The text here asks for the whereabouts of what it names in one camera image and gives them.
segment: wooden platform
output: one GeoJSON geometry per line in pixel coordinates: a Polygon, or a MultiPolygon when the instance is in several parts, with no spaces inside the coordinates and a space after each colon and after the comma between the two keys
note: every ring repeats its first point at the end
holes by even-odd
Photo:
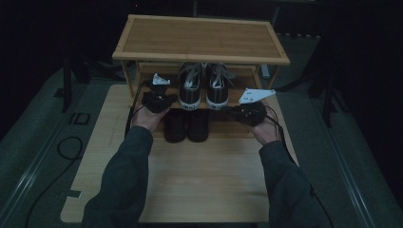
{"type": "MultiPolygon", "coordinates": [[[[285,130],[276,96],[267,99],[285,130]]],[[[86,203],[101,185],[107,162],[124,139],[130,96],[127,85],[113,85],[94,127],[61,219],[80,222],[86,203]]],[[[253,138],[224,139],[211,135],[205,142],[168,143],[156,137],[149,160],[147,200],[141,222],[260,222],[268,220],[269,202],[259,159],[261,145],[253,138]]]]}
{"type": "Polygon", "coordinates": [[[129,15],[114,59],[288,65],[269,22],[129,15]]]}

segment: sneaker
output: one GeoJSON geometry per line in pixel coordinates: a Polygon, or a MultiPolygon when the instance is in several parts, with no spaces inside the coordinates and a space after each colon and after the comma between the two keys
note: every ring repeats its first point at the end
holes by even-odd
{"type": "Polygon", "coordinates": [[[184,63],[179,72],[179,102],[185,110],[195,110],[201,104],[202,64],[184,63]]]}
{"type": "Polygon", "coordinates": [[[186,139],[185,113],[183,109],[172,108],[164,116],[163,135],[169,143],[186,139]]]}
{"type": "Polygon", "coordinates": [[[209,108],[220,110],[228,104],[228,83],[235,75],[228,72],[224,64],[208,64],[205,71],[207,77],[206,102],[209,108]]]}
{"type": "Polygon", "coordinates": [[[201,143],[208,138],[208,109],[198,109],[188,113],[187,139],[201,143]]]}

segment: cable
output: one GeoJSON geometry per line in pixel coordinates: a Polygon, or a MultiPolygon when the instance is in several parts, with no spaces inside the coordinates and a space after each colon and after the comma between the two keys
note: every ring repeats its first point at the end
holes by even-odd
{"type": "Polygon", "coordinates": [[[63,170],[63,172],[60,173],[60,174],[41,192],[41,194],[39,194],[39,196],[36,198],[35,202],[31,205],[31,207],[29,208],[29,212],[28,212],[27,218],[26,218],[26,222],[25,222],[25,227],[26,227],[26,228],[29,228],[29,219],[30,219],[30,217],[31,217],[31,215],[32,215],[33,209],[35,208],[36,204],[37,204],[37,203],[39,202],[39,200],[45,195],[45,193],[49,190],[49,188],[50,188],[56,181],[58,181],[58,180],[68,171],[68,169],[71,167],[71,165],[73,165],[77,160],[80,160],[80,159],[83,157],[83,156],[80,156],[80,154],[81,154],[82,151],[83,151],[83,141],[82,141],[80,138],[76,137],[76,136],[67,137],[67,138],[61,140],[61,141],[58,143],[58,145],[57,145],[57,152],[59,153],[59,155],[60,155],[62,158],[64,158],[64,159],[70,160],[71,162],[70,162],[70,164],[65,168],[65,170],[63,170]],[[61,151],[61,145],[62,145],[62,143],[64,143],[65,141],[67,141],[67,140],[72,140],[72,139],[75,139],[75,140],[77,140],[77,141],[80,143],[80,148],[79,148],[79,150],[77,151],[76,156],[71,158],[71,157],[65,156],[65,155],[62,153],[62,151],[61,151]]]}

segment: dark gray sleeve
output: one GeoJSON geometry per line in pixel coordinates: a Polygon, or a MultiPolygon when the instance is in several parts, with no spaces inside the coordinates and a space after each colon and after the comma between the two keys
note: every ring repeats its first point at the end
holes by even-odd
{"type": "Polygon", "coordinates": [[[101,190],[85,207],[82,227],[135,227],[145,205],[149,130],[133,126],[106,166],[101,190]]]}
{"type": "Polygon", "coordinates": [[[259,151],[270,202],[270,227],[330,227],[311,194],[311,184],[288,157],[280,141],[267,143],[259,151]]]}

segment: wooden shoe rack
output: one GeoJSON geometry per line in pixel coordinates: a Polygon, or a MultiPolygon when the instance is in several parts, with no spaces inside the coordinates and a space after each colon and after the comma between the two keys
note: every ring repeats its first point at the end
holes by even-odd
{"type": "MultiPolygon", "coordinates": [[[[178,72],[182,62],[225,63],[237,77],[229,86],[229,104],[238,105],[245,88],[270,88],[278,68],[289,59],[269,22],[129,15],[121,39],[113,53],[121,60],[132,99],[143,80],[155,73],[171,81],[167,94],[179,94],[178,72]],[[137,66],[131,80],[127,61],[137,66]],[[259,79],[259,66],[272,66],[266,86],[259,79]]],[[[201,89],[201,105],[205,103],[201,89]]],[[[171,108],[181,108],[178,102],[171,108]]],[[[210,138],[252,138],[239,123],[218,111],[210,112],[210,138]]],[[[163,123],[155,137],[163,137],[163,123]]]]}

